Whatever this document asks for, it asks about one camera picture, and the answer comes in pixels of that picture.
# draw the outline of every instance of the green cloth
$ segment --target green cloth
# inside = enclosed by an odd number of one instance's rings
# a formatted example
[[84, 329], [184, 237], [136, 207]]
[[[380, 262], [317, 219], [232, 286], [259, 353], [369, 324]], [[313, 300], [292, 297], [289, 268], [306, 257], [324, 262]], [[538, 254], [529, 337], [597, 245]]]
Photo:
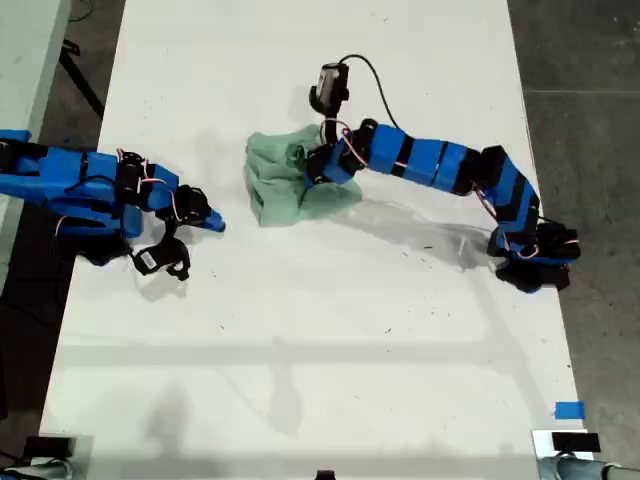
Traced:
[[362, 200], [354, 180], [343, 185], [305, 186], [306, 154], [319, 145], [317, 125], [287, 135], [254, 133], [249, 137], [245, 171], [251, 208], [260, 226], [325, 217]]

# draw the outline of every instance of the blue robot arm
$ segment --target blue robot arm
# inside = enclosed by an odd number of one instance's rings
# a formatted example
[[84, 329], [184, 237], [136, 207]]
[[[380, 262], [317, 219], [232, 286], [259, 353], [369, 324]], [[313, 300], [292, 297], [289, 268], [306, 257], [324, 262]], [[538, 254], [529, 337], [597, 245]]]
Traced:
[[[56, 236], [96, 265], [129, 255], [143, 275], [162, 267], [180, 280], [190, 267], [181, 225], [221, 232], [220, 214], [204, 193], [132, 152], [79, 152], [29, 143], [26, 131], [0, 130], [0, 193], [46, 207]], [[142, 212], [165, 222], [160, 243], [134, 254], [127, 239], [142, 233]]]
[[[366, 119], [358, 130], [343, 131], [345, 136], [338, 140], [336, 124], [341, 122], [337, 115], [349, 98], [345, 60], [350, 58], [365, 61], [373, 71], [394, 126]], [[389, 111], [375, 69], [357, 54], [324, 65], [309, 100], [312, 108], [325, 116], [325, 143], [307, 158], [309, 187], [344, 183], [357, 171], [369, 168], [454, 195], [475, 193], [497, 223], [487, 253], [508, 259], [496, 272], [499, 279], [528, 293], [543, 285], [558, 289], [569, 285], [568, 265], [580, 256], [577, 232], [540, 216], [538, 195], [502, 147], [477, 151], [407, 135]]]

